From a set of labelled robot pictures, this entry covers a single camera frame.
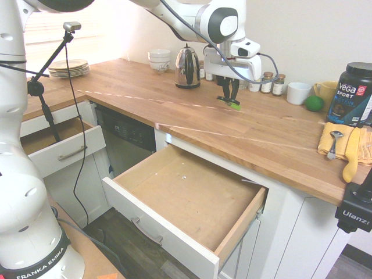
wooden floor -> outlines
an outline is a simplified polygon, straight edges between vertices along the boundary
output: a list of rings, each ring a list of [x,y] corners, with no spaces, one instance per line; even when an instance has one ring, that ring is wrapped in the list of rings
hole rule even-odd
[[[341,255],[326,279],[372,279],[372,270]]]
[[[84,228],[91,237],[115,252],[124,268],[126,279],[197,279],[158,244],[153,243],[123,215],[111,208]],[[120,270],[108,251],[102,253]]]

drawer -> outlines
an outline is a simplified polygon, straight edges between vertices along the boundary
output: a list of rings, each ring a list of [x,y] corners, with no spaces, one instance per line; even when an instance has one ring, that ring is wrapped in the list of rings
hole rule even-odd
[[[217,274],[263,206],[266,189],[169,145],[114,180],[106,198],[200,279]]]
[[[50,128],[21,138],[24,151],[46,177],[83,158],[83,130],[79,118],[56,124],[61,141],[55,143]],[[84,122],[87,142],[86,156],[106,146],[100,126]]]

green ball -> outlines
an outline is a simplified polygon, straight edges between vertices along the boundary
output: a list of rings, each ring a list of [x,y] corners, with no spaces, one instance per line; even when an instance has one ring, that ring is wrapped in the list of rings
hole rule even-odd
[[[318,112],[321,110],[324,106],[324,101],[321,97],[318,96],[309,96],[305,100],[305,106],[306,108],[311,112]]]

white wall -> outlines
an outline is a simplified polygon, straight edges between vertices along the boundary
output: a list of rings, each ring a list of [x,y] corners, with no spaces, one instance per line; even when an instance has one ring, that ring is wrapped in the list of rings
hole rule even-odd
[[[149,49],[166,48],[172,51],[174,68],[185,43],[167,25],[129,1],[111,0],[108,5],[121,57],[148,63]],[[347,63],[372,62],[371,0],[247,0],[247,8],[247,37],[275,59],[286,84],[337,81]],[[205,44],[189,44],[202,59]],[[273,70],[268,60],[263,62],[263,70]],[[371,243],[372,234],[360,231],[351,240],[372,255]]]

camera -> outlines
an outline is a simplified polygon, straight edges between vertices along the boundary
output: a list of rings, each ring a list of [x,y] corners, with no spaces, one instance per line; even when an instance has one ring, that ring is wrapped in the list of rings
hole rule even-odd
[[[63,28],[70,33],[75,33],[76,30],[81,29],[81,24],[79,22],[65,22]]]

